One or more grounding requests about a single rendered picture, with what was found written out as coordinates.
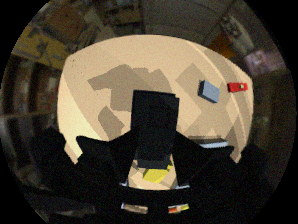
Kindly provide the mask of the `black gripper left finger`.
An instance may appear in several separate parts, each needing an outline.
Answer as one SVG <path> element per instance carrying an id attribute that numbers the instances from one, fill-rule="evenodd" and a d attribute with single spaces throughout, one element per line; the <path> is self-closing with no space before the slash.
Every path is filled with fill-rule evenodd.
<path id="1" fill-rule="evenodd" d="M 125 184 L 138 148 L 138 129 L 140 129 L 140 125 L 110 141 L 77 136 L 76 143 L 81 152 L 112 164 L 120 183 Z"/>

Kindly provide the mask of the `red spirit level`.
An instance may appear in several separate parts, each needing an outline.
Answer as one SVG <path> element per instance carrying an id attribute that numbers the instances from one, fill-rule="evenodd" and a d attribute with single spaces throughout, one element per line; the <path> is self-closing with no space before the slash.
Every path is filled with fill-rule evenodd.
<path id="1" fill-rule="evenodd" d="M 246 91 L 247 84 L 246 83 L 227 83 L 227 92 L 239 92 L 239 91 Z"/>

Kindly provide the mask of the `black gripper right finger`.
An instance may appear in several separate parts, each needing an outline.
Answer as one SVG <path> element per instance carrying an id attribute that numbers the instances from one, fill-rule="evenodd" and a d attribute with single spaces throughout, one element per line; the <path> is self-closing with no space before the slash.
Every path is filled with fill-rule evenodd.
<path id="1" fill-rule="evenodd" d="M 176 177 L 178 186 L 189 185 L 188 181 L 192 180 L 198 172 L 206 167 L 210 160 L 220 159 L 220 157 L 229 156 L 233 153 L 234 147 L 216 147 L 204 148 L 201 145 L 189 140 L 188 137 L 176 131 L 174 136 L 174 145 L 172 148 L 172 159 L 174 161 L 174 169 L 176 169 Z"/>

